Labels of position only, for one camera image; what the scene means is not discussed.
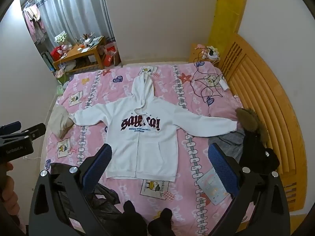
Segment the person's left hand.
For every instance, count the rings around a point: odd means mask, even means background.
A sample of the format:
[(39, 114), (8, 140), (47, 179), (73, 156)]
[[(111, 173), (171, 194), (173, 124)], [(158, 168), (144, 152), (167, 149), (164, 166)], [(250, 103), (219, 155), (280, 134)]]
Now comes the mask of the person's left hand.
[(18, 204), (18, 196), (14, 191), (14, 180), (12, 177), (6, 177), (5, 187), (2, 191), (3, 205), (6, 211), (12, 215), (18, 215), (20, 206)]

